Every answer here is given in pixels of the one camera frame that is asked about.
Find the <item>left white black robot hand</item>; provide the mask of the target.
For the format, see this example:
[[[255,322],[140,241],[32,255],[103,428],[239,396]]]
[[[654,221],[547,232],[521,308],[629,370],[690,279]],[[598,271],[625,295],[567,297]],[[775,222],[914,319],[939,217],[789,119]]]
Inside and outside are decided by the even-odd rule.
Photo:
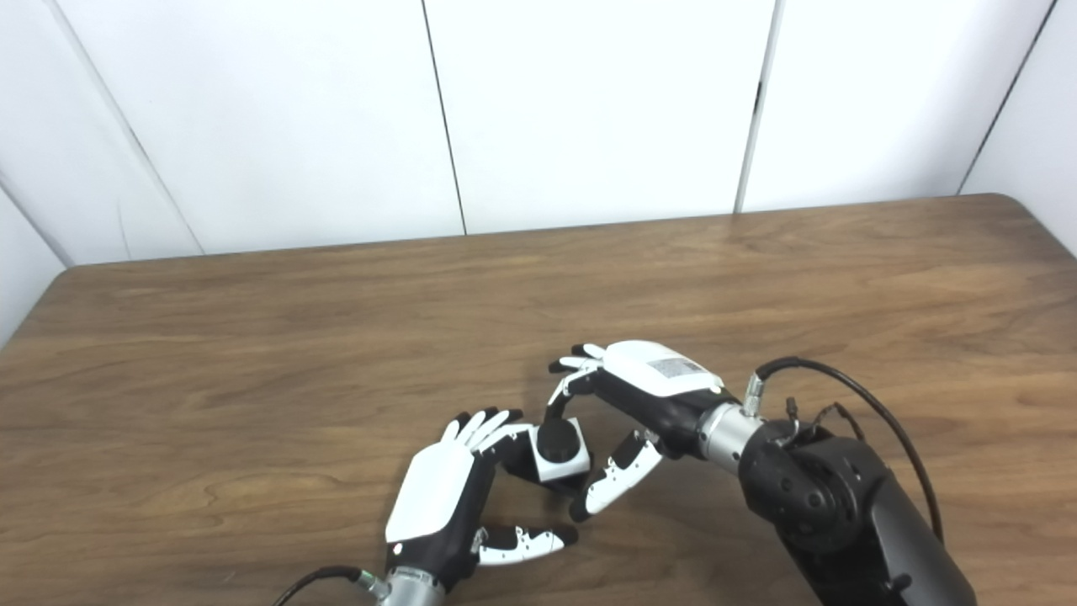
[[[415,572],[443,594],[481,566],[505,566],[572,547],[576,526],[486,523],[496,467],[527,448],[530,423],[519,409],[487,407],[451,419],[411,459],[391,510],[384,542],[392,577]]]

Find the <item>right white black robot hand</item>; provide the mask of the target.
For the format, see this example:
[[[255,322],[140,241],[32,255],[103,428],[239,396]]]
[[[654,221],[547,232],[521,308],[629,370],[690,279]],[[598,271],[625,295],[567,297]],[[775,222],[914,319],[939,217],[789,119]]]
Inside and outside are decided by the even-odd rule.
[[[547,403],[546,419],[563,417],[573,396],[596,396],[641,425],[570,503],[570,518],[577,523],[638,487],[665,459],[697,456],[700,422],[730,399],[717,375],[651,341],[573,346],[569,356],[551,362],[549,372],[562,377]]]

